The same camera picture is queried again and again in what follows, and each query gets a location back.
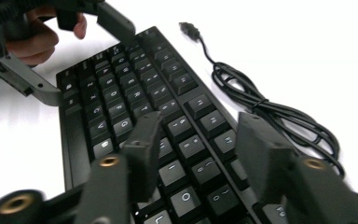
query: keyboard frame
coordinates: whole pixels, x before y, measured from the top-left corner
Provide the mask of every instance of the keyboard frame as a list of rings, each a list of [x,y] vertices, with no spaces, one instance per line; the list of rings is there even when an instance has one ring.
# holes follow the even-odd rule
[[[192,119],[190,114],[188,113],[185,103],[192,100],[193,98],[201,95],[206,94],[208,98],[211,100],[211,102],[214,104],[215,109],[218,110],[221,115],[225,118],[226,122],[229,125],[229,129],[232,129],[235,133],[237,133],[237,121],[231,116],[231,114],[225,109],[225,107],[220,103],[220,101],[216,98],[216,96],[212,93],[212,91],[203,83],[203,81],[200,79],[200,77],[194,72],[194,70],[188,65],[188,63],[185,61],[185,59],[179,54],[179,52],[175,49],[175,47],[170,43],[170,41],[162,34],[162,32],[155,26],[150,27],[149,29],[146,29],[142,31],[141,33],[137,34],[137,38],[139,38],[140,35],[144,35],[145,33],[150,31],[157,32],[159,37],[164,40],[164,42],[167,45],[167,48],[169,48],[172,51],[173,56],[181,63],[181,65],[184,67],[184,69],[191,75],[191,77],[194,79],[194,81],[197,83],[197,87],[194,88],[191,91],[188,91],[180,96],[176,95],[174,90],[172,89],[172,86],[170,85],[169,80],[162,74],[161,70],[158,68],[158,65],[156,64],[154,59],[151,59],[150,62],[154,65],[156,70],[160,73],[161,78],[164,81],[164,84],[167,85],[167,87],[170,89],[170,92],[172,94],[172,98],[179,104],[179,106],[182,108],[184,115],[187,116],[188,120],[190,120],[193,128],[196,130],[196,133],[199,135],[200,139],[204,143],[205,147],[208,149],[209,153],[211,154],[211,157],[217,162],[221,172],[226,177],[229,185],[232,187],[232,189],[235,191],[236,195],[238,196],[238,199],[241,201],[242,204],[244,204],[247,212],[250,214],[250,216],[253,218],[255,223],[262,223],[258,216],[256,215],[255,211],[253,210],[253,205],[257,203],[257,199],[255,197],[255,194],[251,187],[248,187],[245,190],[240,190],[234,180],[232,179],[230,173],[227,170],[227,167],[224,163],[221,162],[217,154],[214,152],[213,147],[210,144],[210,141],[206,139],[204,134],[202,133],[201,129],[199,128],[199,125],[195,122],[195,120]],[[60,82],[57,79],[57,84],[59,89],[62,89],[62,86],[60,85]],[[60,111],[60,127],[61,127],[61,134],[62,134],[62,159],[63,159],[63,170],[64,170],[64,179],[65,179],[65,189],[72,189],[73,183],[72,183],[72,173],[70,168],[70,159],[69,159],[69,152],[68,152],[68,144],[67,144],[67,135],[65,131],[65,127],[62,126],[62,121],[65,120],[65,112],[62,107],[59,109]]]

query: person's hand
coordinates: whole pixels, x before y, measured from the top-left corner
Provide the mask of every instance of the person's hand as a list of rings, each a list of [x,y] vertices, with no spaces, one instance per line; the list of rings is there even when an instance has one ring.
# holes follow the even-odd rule
[[[27,12],[32,37],[26,40],[7,41],[7,51],[16,55],[29,65],[44,63],[53,54],[59,42],[57,34],[44,24],[39,17],[55,17],[53,7],[39,7]],[[77,13],[74,34],[83,39],[86,35],[87,21],[82,13]]]

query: keyboard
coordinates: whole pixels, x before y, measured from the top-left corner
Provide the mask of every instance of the keyboard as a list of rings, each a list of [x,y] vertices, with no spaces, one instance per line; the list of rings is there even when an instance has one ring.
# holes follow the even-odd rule
[[[157,27],[57,74],[65,188],[119,152],[137,119],[160,111],[158,186],[131,206],[132,223],[287,223],[259,206],[235,153],[237,122]]]

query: keycap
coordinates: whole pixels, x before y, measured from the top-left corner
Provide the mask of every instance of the keycap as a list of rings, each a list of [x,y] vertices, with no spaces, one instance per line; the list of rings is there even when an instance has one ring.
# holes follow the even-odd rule
[[[263,223],[288,224],[286,212],[280,204],[256,203],[252,208]]]
[[[158,170],[162,188],[165,194],[169,194],[182,187],[188,181],[188,177],[182,164],[176,160],[168,163]]]
[[[186,116],[182,116],[167,125],[167,132],[174,144],[182,142],[195,131]]]
[[[193,90],[198,85],[194,81],[194,79],[188,73],[186,73],[174,79],[172,82],[172,86],[176,94],[182,95],[188,91]]]
[[[95,70],[100,69],[108,64],[107,58],[104,54],[104,51],[99,52],[91,57],[92,63],[94,64]]]
[[[161,116],[163,117],[163,124],[169,123],[183,115],[182,109],[173,99],[159,106],[158,111],[161,112]]]
[[[85,106],[100,101],[100,94],[96,88],[83,92],[83,103]]]
[[[89,135],[91,137],[91,143],[96,145],[108,138],[110,133],[107,128],[106,120],[103,120],[89,128]]]
[[[188,223],[201,212],[201,202],[193,187],[185,188],[171,197],[173,212],[179,223]]]
[[[95,104],[86,112],[87,121],[89,126],[95,125],[96,123],[105,119],[103,114],[103,107],[101,104]]]
[[[142,115],[145,115],[147,113],[150,113],[154,111],[153,108],[152,108],[152,105],[150,103],[146,103],[146,104],[143,104],[143,105],[140,105],[136,108],[134,108],[132,110],[132,115],[138,119],[140,118]]]
[[[113,125],[113,132],[117,143],[121,143],[126,140],[132,131],[132,122],[130,118],[123,119],[122,121]]]
[[[158,81],[161,81],[161,77],[156,71],[156,69],[150,69],[149,71],[142,73],[139,76],[139,79],[143,82],[145,87],[152,85]]]
[[[231,129],[215,137],[213,140],[213,149],[222,161],[227,161],[235,156],[236,136],[234,130]]]
[[[215,187],[224,181],[222,172],[211,157],[191,168],[199,188],[202,191]]]
[[[226,120],[217,110],[200,119],[200,128],[208,139],[222,133],[228,127]]]
[[[160,105],[170,101],[172,96],[166,85],[162,85],[149,93],[150,101],[153,107],[158,108]]]
[[[200,119],[214,111],[214,105],[205,95],[199,95],[185,104],[193,119]]]
[[[130,106],[130,111],[139,105],[149,103],[148,99],[146,98],[146,94],[140,85],[136,85],[128,91],[127,102]]]
[[[101,143],[95,145],[92,150],[94,151],[95,159],[101,158],[102,156],[113,152],[114,146],[110,138],[102,141]]]
[[[179,154],[184,164],[194,164],[209,155],[205,145],[196,134],[179,144]]]
[[[248,175],[238,159],[229,162],[227,169],[238,189],[244,190],[249,188]]]
[[[135,76],[134,73],[128,73],[127,75],[120,78],[121,89],[123,89],[124,91],[135,86],[138,83],[138,78]]]
[[[183,75],[185,72],[186,70],[176,60],[170,60],[170,63],[166,64],[163,69],[163,73],[169,81],[176,79],[177,77]]]
[[[97,75],[98,79],[105,77],[107,75],[113,75],[112,67],[109,64],[105,64],[103,67],[98,69],[96,68],[95,70],[96,70],[95,74]]]
[[[172,224],[170,216],[166,210],[148,218],[144,224]]]
[[[65,115],[68,116],[82,108],[80,104],[80,98],[77,94],[71,95],[68,98],[63,100],[63,108],[65,110]]]
[[[116,84],[115,76],[113,74],[107,74],[99,79],[99,83],[101,90],[104,91]]]
[[[106,101],[107,104],[110,102],[121,98],[120,88],[118,85],[113,85],[109,87],[108,89],[103,91],[103,98]]]
[[[90,60],[84,60],[76,65],[77,77],[79,78],[80,85],[94,81],[94,69],[91,66]]]
[[[67,78],[62,81],[62,94],[64,98],[78,93],[77,80],[74,78]]]
[[[109,118],[112,123],[117,123],[129,116],[127,112],[127,107],[124,104],[123,100],[115,100],[112,104],[108,106]]]
[[[155,59],[159,68],[164,69],[166,64],[168,64],[170,60],[173,60],[173,56],[168,49],[163,49],[155,54]]]
[[[175,158],[175,153],[173,152],[172,146],[168,138],[164,137],[159,142],[159,154],[158,154],[158,164],[159,166],[166,164],[167,162]]]
[[[225,185],[207,196],[208,205],[213,212],[213,219],[223,223],[226,219],[233,220],[235,216],[243,216],[246,211],[240,209],[240,201],[234,191]]]

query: black keycap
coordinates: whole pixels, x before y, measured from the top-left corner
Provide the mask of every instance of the black keycap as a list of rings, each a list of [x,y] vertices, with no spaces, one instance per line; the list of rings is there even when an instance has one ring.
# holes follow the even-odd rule
[[[143,49],[137,49],[133,53],[130,54],[130,61],[133,64],[134,68],[137,68],[136,63],[146,58],[145,51]]]
[[[57,74],[57,81],[64,81],[65,79],[70,78],[70,79],[77,79],[76,76],[76,65],[69,67],[63,71],[61,71],[60,73]]]
[[[106,121],[101,121],[96,125],[93,125],[89,128],[89,135],[91,137],[91,143],[97,145],[102,142],[104,139],[109,137],[109,130],[107,128]]]
[[[193,164],[209,154],[197,134],[181,142],[179,152],[182,161],[187,165]]]
[[[162,182],[162,189],[165,194],[169,194],[182,187],[188,181],[188,177],[182,164],[173,161],[158,170]]]
[[[110,57],[110,62],[114,62],[117,58],[120,58],[121,55],[124,53],[124,48],[122,45],[114,45],[112,48],[108,49],[107,51],[108,58]]]
[[[86,92],[83,92],[83,104],[84,106],[91,105],[100,101],[100,94],[97,88],[92,88]]]
[[[159,212],[152,216],[151,218],[148,218],[144,224],[172,224],[170,216],[168,215],[168,212],[166,210]]]
[[[122,65],[116,67],[117,78],[124,77],[129,73],[132,73],[132,68],[129,63],[123,63]]]
[[[153,29],[148,29],[139,34],[139,36],[142,38],[143,42],[149,42],[154,40],[158,34],[153,31]]]
[[[127,94],[127,102],[130,106],[130,111],[134,108],[147,104],[149,101],[146,98],[146,94],[142,90],[140,85],[132,87]]]
[[[193,135],[194,132],[195,130],[186,116],[182,116],[167,125],[167,134],[174,144],[182,142]]]
[[[162,85],[149,93],[152,106],[158,108],[160,105],[170,101],[172,96],[167,86]]]
[[[84,60],[76,65],[77,76],[79,78],[80,85],[95,81],[94,69],[92,68],[89,60]]]
[[[163,138],[159,142],[158,165],[165,165],[167,162],[175,158],[172,146],[168,138]]]
[[[119,70],[117,68],[122,66],[123,64],[128,65],[129,62],[124,53],[119,53],[118,55],[115,56],[115,59],[112,61],[112,66],[114,67],[115,72],[117,72]]]
[[[267,204],[261,207],[257,203],[253,209],[263,223],[287,224],[286,212],[280,204]]]
[[[145,73],[152,68],[153,64],[146,58],[137,63],[135,72],[138,74],[138,76],[140,76],[142,73]]]
[[[112,87],[109,87],[108,89],[103,91],[103,98],[107,104],[110,102],[121,98],[120,88],[118,85],[113,85]]]
[[[92,126],[98,122],[101,122],[105,119],[105,116],[103,114],[103,107],[101,104],[95,104],[93,107],[91,107],[87,113],[87,122],[89,123],[89,126]]]
[[[182,64],[176,60],[171,60],[169,64],[166,64],[163,70],[165,77],[172,81],[177,77],[183,75],[186,70],[183,68]]]
[[[193,166],[191,171],[201,190],[215,187],[224,180],[216,161],[211,157]]]
[[[137,40],[134,40],[130,46],[126,47],[126,51],[127,53],[129,53],[130,55],[133,54],[133,52],[136,52],[136,50],[140,49],[141,46],[139,45]]]
[[[76,86],[76,79],[66,78],[62,81],[62,94],[63,98],[68,98],[69,96],[78,93],[79,90]]]
[[[244,190],[249,188],[248,175],[246,174],[242,164],[238,159],[229,162],[227,165],[227,170],[237,185],[238,189]]]
[[[201,202],[193,187],[185,188],[171,197],[173,212],[179,223],[189,223],[200,214]]]
[[[129,116],[127,107],[122,100],[115,100],[108,106],[109,118],[112,123],[117,123]]]
[[[243,210],[239,209],[240,201],[228,185],[209,194],[207,202],[213,212],[213,219],[218,223],[222,223],[228,218],[233,220],[235,216],[245,214],[244,208]]]
[[[135,86],[138,83],[138,78],[136,78],[135,74],[133,73],[128,73],[127,75],[120,78],[120,86],[121,89],[123,89],[124,91]]]
[[[200,119],[215,109],[214,105],[205,94],[188,101],[185,106],[193,119]]]
[[[96,70],[95,74],[97,74],[97,78],[101,78],[107,75],[113,75],[112,73],[112,68],[110,67],[109,64],[107,64],[106,66]]]
[[[68,116],[82,108],[80,105],[80,98],[77,94],[71,95],[63,100],[63,108],[65,109],[65,115]]]
[[[160,69],[164,69],[167,63],[170,60],[173,60],[174,57],[168,49],[163,49],[155,54],[155,59]]]
[[[163,124],[169,123],[183,115],[182,109],[175,100],[170,100],[169,102],[159,106],[158,110],[161,112],[161,116],[163,117]]]
[[[175,90],[176,94],[182,95],[188,91],[193,90],[198,85],[194,81],[194,79],[188,74],[184,74],[180,77],[177,77],[172,82],[173,89]]]
[[[164,84],[164,82],[162,80],[158,80],[157,82],[154,82],[154,83],[152,83],[152,84],[150,84],[148,86],[146,86],[144,84],[144,88],[145,88],[146,92],[150,95],[152,91],[154,91],[154,90],[156,90],[156,89],[158,89],[158,88],[160,88],[160,87],[162,87],[164,85],[165,84]]]
[[[108,74],[104,77],[101,77],[99,83],[101,85],[101,90],[104,91],[116,84],[115,76],[113,76],[113,74]]]
[[[231,129],[213,140],[213,149],[222,161],[227,161],[235,156],[235,138],[236,134]]]
[[[159,76],[156,69],[150,69],[149,71],[142,73],[139,76],[140,80],[144,84],[145,87],[148,87],[152,85],[153,83],[156,83],[158,81],[161,81],[161,77]]]
[[[94,56],[92,56],[91,59],[92,59],[92,63],[94,64],[95,70],[98,70],[101,67],[104,67],[108,64],[106,55],[104,54],[103,51],[95,54]]]
[[[154,58],[156,59],[156,54],[163,50],[166,49],[167,45],[165,43],[157,43],[155,46],[153,46],[153,48],[151,49],[152,53],[155,55]]]
[[[228,127],[225,118],[217,110],[200,119],[200,128],[208,139],[222,133]]]
[[[101,158],[102,156],[113,152],[114,146],[110,138],[102,141],[101,143],[95,145],[92,150],[94,151],[95,159]]]
[[[152,108],[152,105],[150,103],[146,103],[144,105],[140,105],[132,110],[132,115],[135,117],[135,119],[140,118],[142,115],[145,115],[147,113],[150,113],[154,111]]]
[[[116,143],[121,143],[127,140],[132,131],[132,122],[130,118],[123,119],[122,121],[113,125],[113,132],[115,133]]]

